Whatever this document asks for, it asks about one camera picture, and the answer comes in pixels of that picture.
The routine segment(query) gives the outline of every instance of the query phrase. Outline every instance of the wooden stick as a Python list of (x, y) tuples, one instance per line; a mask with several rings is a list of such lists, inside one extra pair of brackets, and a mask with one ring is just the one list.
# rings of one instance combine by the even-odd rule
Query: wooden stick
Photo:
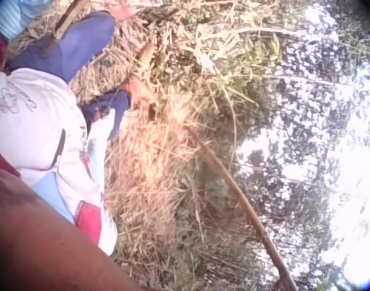
[(269, 256), (271, 257), (272, 262), (274, 263), (275, 267), (279, 271), (280, 278), (284, 280), (285, 286), (289, 291), (298, 291), (298, 288), (289, 273), (287, 266), (282, 260), (282, 257), (279, 255), (276, 246), (269, 238), (262, 222), (260, 221), (259, 217), (257, 216), (255, 210), (253, 209), (252, 205), (249, 203), (247, 197), (244, 193), (240, 190), (239, 186), (227, 171), (227, 169), (223, 166), (221, 161), (219, 161), (213, 151), (188, 127), (186, 129), (190, 132), (190, 135), (197, 141), (197, 143), (201, 146), (205, 154), (205, 160), (212, 168), (215, 170), (221, 177), (224, 178), (225, 182), (228, 184), (230, 189), (233, 191), (242, 209), (245, 212), (246, 217), (248, 217), (249, 221), (251, 221), (252, 225), (254, 226), (257, 234), (260, 236), (266, 251), (268, 252)]
[(57, 42), (62, 38), (66, 29), (70, 26), (73, 20), (77, 17), (77, 14), (80, 10), (85, 6), (88, 0), (74, 0), (64, 15), (60, 18), (60, 20), (56, 24), (55, 31), (51, 34), (51, 38), (49, 42), (46, 44), (44, 48), (44, 56), (48, 56), (51, 51), (56, 46)]

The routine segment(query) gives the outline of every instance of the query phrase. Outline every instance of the person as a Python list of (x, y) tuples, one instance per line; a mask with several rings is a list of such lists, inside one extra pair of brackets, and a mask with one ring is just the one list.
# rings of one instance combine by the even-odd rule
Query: person
[(134, 7), (90, 13), (43, 54), (50, 36), (30, 44), (0, 72), (0, 154), (22, 181), (107, 255), (117, 229), (104, 203), (107, 141), (133, 106), (153, 102), (136, 76), (96, 102), (79, 107), (68, 83), (110, 41), (115, 23)]
[(0, 1), (0, 68), (7, 44), (14, 41), (50, 0), (1, 0)]
[(0, 155), (0, 291), (142, 291)]

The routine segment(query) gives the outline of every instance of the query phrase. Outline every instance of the sky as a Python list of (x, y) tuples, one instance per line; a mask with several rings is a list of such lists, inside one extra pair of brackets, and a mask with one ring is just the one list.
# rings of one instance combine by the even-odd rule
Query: sky
[[(339, 41), (338, 34), (335, 32), (336, 21), (324, 7), (318, 4), (311, 5), (306, 9), (305, 16), (308, 40), (321, 40), (327, 37)], [(279, 74), (286, 75), (286, 72), (279, 72)], [(305, 77), (317, 78), (316, 75), (309, 73)], [(331, 233), (332, 238), (339, 243), (324, 253), (322, 259), (327, 263), (343, 265), (346, 278), (363, 286), (370, 280), (370, 147), (366, 146), (367, 142), (370, 145), (370, 62), (362, 63), (352, 78), (345, 77), (341, 81), (351, 87), (337, 88), (336, 94), (339, 101), (354, 102), (354, 90), (366, 91), (368, 94), (365, 100), (359, 100), (355, 104), (355, 110), (351, 112), (346, 126), (347, 134), (340, 139), (336, 148), (329, 150), (328, 157), (339, 161), (339, 178), (336, 185), (331, 185), (333, 191), (329, 193), (329, 210), (335, 211), (331, 220)], [(300, 85), (302, 88), (299, 90), (302, 90), (303, 98), (305, 92), (315, 89), (303, 81)], [(281, 104), (282, 101), (283, 97), (280, 97), (279, 103)], [(321, 120), (326, 122), (326, 118), (321, 119), (319, 116), (318, 122), (321, 123)], [(257, 138), (246, 140), (238, 148), (237, 153), (246, 157), (253, 150), (261, 149), (264, 158), (267, 159), (270, 155), (269, 146), (274, 143), (283, 144), (288, 138), (288, 129), (286, 132), (280, 130), (282, 124), (283, 121), (276, 118), (270, 129), (262, 129)], [(317, 164), (310, 156), (307, 156), (301, 164), (286, 164), (282, 160), (280, 163), (284, 165), (282, 175), (297, 181), (307, 181), (312, 167), (316, 167)], [(342, 193), (347, 193), (347, 201)]]

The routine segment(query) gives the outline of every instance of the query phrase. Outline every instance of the blue cloth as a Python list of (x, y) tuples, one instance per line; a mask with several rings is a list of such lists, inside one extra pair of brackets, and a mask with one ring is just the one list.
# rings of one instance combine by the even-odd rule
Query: blue cloth
[(73, 215), (66, 208), (65, 202), (58, 191), (55, 172), (47, 173), (37, 184), (31, 187), (31, 189), (67, 221), (74, 224)]
[(49, 55), (44, 55), (44, 47), (51, 40), (51, 36), (47, 35), (31, 43), (20, 55), (9, 61), (7, 67), (11, 71), (29, 68), (46, 72), (69, 83), (109, 43), (114, 25), (115, 20), (109, 13), (90, 13), (67, 29)]
[(119, 130), (124, 113), (130, 108), (130, 94), (124, 90), (107, 93), (92, 104), (81, 106), (82, 114), (87, 122), (88, 132), (93, 122), (94, 113), (102, 107), (115, 110), (114, 124), (108, 140), (113, 139)]
[(0, 34), (8, 42), (17, 38), (27, 24), (50, 4), (50, 0), (2, 0)]

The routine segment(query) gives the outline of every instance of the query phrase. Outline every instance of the bamboo stick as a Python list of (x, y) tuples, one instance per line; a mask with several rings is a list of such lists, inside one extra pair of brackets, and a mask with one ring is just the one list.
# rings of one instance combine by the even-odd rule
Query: bamboo stick
[(257, 216), (255, 210), (253, 209), (252, 205), (249, 203), (247, 197), (244, 193), (240, 190), (239, 186), (230, 175), (228, 170), (223, 166), (221, 161), (219, 161), (213, 151), (195, 134), (188, 126), (186, 129), (190, 132), (190, 135), (197, 141), (198, 145), (201, 146), (202, 151), (205, 154), (205, 160), (209, 164), (209, 166), (215, 170), (221, 177), (224, 178), (225, 182), (228, 184), (230, 189), (233, 191), (242, 209), (245, 212), (246, 217), (251, 221), (252, 225), (254, 226), (257, 234), (260, 236), (266, 251), (268, 252), (269, 256), (271, 257), (272, 262), (274, 263), (275, 267), (279, 271), (280, 279), (284, 281), (284, 285), (287, 287), (289, 291), (298, 291), (298, 288), (289, 273), (287, 266), (283, 262), (282, 257), (279, 255), (275, 244), (269, 238), (262, 222), (260, 221), (259, 217)]

